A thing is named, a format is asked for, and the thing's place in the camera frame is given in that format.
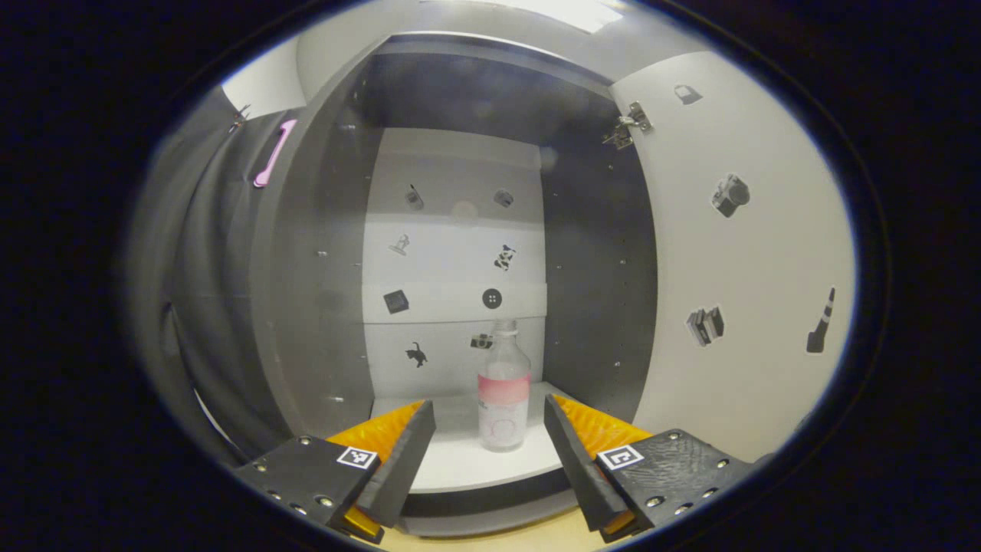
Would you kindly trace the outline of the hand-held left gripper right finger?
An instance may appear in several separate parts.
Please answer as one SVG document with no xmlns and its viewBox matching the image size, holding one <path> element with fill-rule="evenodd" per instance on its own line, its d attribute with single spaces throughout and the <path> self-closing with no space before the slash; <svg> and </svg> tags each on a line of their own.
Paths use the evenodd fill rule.
<svg viewBox="0 0 981 552">
<path fill-rule="evenodd" d="M 586 526 L 606 543 L 669 531 L 756 474 L 687 431 L 653 434 L 556 394 L 543 421 Z"/>
</svg>

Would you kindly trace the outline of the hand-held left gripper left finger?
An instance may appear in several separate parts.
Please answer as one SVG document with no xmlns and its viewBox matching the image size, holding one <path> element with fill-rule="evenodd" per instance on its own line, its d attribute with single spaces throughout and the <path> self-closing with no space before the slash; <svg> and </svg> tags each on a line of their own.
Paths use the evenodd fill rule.
<svg viewBox="0 0 981 552">
<path fill-rule="evenodd" d="M 293 437 L 234 470 L 294 516 L 379 544 L 394 527 L 437 429 L 420 399 L 329 438 Z"/>
</svg>

